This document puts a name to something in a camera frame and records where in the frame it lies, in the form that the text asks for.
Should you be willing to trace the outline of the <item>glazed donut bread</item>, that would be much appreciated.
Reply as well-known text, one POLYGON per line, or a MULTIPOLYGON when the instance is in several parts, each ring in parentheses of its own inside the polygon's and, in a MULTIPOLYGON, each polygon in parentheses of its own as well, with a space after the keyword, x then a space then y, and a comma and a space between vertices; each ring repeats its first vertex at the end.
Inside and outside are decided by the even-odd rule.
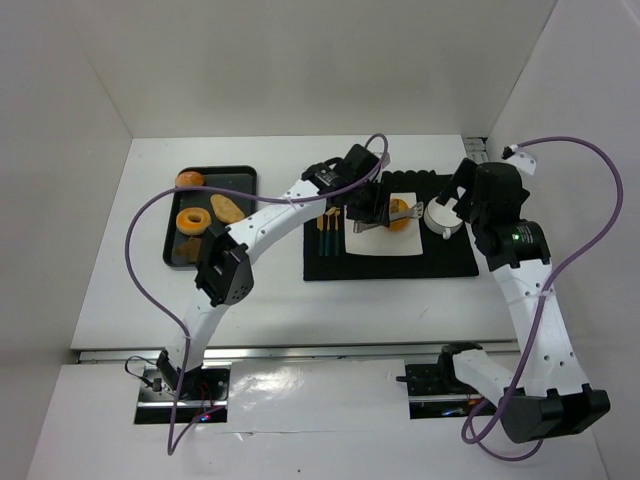
POLYGON ((409 210, 409 205, 401 198, 391 198, 389 203, 389 226, 387 229, 393 233, 404 231, 409 223, 409 217, 399 217, 409 210))

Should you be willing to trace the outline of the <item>metal tongs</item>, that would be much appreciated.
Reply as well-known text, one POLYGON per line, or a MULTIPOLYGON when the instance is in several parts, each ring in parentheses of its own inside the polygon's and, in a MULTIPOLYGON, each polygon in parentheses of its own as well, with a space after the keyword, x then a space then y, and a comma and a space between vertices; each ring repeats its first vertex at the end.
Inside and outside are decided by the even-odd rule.
POLYGON ((394 222, 404 219, 419 219, 423 215, 424 203, 422 201, 419 201, 406 210, 398 212, 389 211, 387 217, 381 223, 363 223, 355 221, 353 223, 353 232, 355 234, 359 234, 378 227, 388 228, 394 222))

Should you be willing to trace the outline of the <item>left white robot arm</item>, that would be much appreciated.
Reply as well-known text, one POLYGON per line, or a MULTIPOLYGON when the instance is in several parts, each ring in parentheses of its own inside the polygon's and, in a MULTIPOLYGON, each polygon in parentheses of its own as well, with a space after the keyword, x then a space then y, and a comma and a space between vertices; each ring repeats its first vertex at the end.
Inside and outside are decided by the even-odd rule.
POLYGON ((179 321, 181 333, 157 361, 178 398, 203 382, 208 343, 227 310, 251 292, 253 265, 260 256, 331 207, 354 203, 388 163, 388 154, 376 155, 357 145, 343 158, 312 165, 284 195, 247 218, 205 230, 196 261, 195 297, 179 321))

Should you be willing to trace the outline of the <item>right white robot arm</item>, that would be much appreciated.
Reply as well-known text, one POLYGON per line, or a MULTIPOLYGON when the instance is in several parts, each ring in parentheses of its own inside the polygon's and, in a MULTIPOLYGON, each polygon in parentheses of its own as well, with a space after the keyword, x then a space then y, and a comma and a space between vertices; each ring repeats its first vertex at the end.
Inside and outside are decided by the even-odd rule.
POLYGON ((471 227, 521 351, 509 371, 477 343, 446 345, 438 358, 441 379, 468 386, 493 405, 496 422, 516 444, 579 434, 611 409, 608 393, 591 386, 571 345, 544 232, 521 217, 528 196, 515 166, 463 159, 436 198, 471 227))

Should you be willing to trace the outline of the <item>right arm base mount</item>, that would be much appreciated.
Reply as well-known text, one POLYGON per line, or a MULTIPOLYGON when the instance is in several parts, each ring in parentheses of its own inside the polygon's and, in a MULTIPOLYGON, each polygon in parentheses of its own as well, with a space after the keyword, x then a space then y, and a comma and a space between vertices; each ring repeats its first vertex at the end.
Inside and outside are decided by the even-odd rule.
POLYGON ((455 342, 443 346, 433 363, 407 364, 396 381, 406 387, 410 419, 467 417, 483 397, 455 378, 453 356, 482 349, 474 342, 455 342))

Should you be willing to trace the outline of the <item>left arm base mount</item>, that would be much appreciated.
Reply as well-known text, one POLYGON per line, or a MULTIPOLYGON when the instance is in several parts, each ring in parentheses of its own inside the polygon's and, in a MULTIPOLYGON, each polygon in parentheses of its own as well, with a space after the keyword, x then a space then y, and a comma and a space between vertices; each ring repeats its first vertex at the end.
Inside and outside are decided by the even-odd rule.
MULTIPOLYGON (((175 391, 165 382, 150 359, 129 357, 124 371, 139 381, 135 425, 168 425, 175 391)), ((191 386, 185 385, 176 407, 176 423, 193 418, 201 424, 226 423, 231 369, 229 365, 206 366, 191 386)))

